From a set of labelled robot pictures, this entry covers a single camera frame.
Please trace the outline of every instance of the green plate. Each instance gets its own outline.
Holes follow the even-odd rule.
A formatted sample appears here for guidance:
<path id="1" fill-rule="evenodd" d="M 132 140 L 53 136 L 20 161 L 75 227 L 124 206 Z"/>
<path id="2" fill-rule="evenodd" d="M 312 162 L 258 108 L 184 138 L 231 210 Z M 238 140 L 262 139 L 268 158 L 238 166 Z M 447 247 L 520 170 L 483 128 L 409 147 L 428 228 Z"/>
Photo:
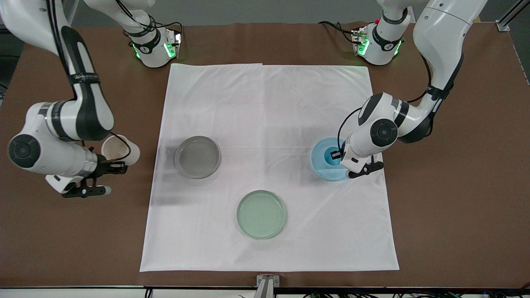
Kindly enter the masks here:
<path id="1" fill-rule="evenodd" d="M 237 207 L 237 223 L 254 239 L 270 239 L 284 228 L 284 202 L 270 191 L 256 190 L 246 195 Z"/>

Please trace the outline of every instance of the table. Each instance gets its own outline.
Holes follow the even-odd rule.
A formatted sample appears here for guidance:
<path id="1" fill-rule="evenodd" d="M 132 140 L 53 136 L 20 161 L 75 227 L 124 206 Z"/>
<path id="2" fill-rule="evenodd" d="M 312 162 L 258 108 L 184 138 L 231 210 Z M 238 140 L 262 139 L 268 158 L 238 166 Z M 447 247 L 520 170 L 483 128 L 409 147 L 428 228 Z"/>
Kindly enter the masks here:
<path id="1" fill-rule="evenodd" d="M 353 28 L 355 24 L 346 25 Z M 142 150 L 112 194 L 63 199 L 5 149 L 36 102 L 71 98 L 59 59 L 26 46 L 0 109 L 0 286 L 255 285 L 253 272 L 139 273 L 169 66 L 136 60 L 120 28 L 82 28 L 116 133 Z M 427 74 L 412 42 L 386 66 L 368 66 L 374 93 L 417 97 Z M 530 276 L 530 88 L 510 35 L 475 24 L 434 133 L 384 152 L 399 271 L 281 273 L 282 286 L 520 287 Z M 319 24 L 188 27 L 181 63 L 366 65 Z"/>

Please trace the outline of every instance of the cup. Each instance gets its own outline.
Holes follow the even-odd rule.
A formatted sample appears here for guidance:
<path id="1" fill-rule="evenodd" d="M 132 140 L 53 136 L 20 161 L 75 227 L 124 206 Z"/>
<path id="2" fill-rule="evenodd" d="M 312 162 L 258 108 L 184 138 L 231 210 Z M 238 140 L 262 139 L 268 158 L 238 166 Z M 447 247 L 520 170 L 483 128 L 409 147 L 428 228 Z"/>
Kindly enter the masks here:
<path id="1" fill-rule="evenodd" d="M 130 154 L 120 161 L 125 162 L 125 165 L 135 164 L 140 158 L 140 148 L 138 148 L 135 143 L 129 141 L 128 138 L 122 135 L 118 136 L 122 138 L 125 142 L 127 142 L 131 150 Z M 118 139 L 116 136 L 108 137 L 101 146 L 101 154 L 105 156 L 107 160 L 122 158 L 127 155 L 128 152 L 129 148 L 127 147 L 127 145 L 125 145 L 125 143 Z"/>

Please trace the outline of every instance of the blue plate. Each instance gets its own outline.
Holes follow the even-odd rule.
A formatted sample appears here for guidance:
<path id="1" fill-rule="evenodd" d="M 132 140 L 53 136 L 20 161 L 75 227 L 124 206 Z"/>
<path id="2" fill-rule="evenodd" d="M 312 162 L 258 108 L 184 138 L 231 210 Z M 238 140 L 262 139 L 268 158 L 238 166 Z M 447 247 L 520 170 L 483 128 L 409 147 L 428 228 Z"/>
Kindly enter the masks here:
<path id="1" fill-rule="evenodd" d="M 331 159 L 331 152 L 338 151 L 337 138 L 325 138 L 318 142 L 311 152 L 311 164 L 315 172 L 325 180 L 342 181 L 346 180 L 345 167 L 340 165 L 340 159 Z"/>

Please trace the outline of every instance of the white cloth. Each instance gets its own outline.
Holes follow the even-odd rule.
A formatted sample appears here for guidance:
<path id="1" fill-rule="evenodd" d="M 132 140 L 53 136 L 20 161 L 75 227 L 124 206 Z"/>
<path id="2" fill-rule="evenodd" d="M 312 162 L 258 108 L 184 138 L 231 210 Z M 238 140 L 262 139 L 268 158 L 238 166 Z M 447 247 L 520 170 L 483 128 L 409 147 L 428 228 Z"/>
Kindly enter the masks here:
<path id="1" fill-rule="evenodd" d="M 328 182 L 310 160 L 371 94 L 366 67 L 173 64 L 140 271 L 399 270 L 383 170 Z M 176 148 L 196 135 L 222 153 L 203 180 L 174 166 Z M 258 189 L 286 206 L 286 225 L 269 240 L 237 225 L 240 200 Z"/>

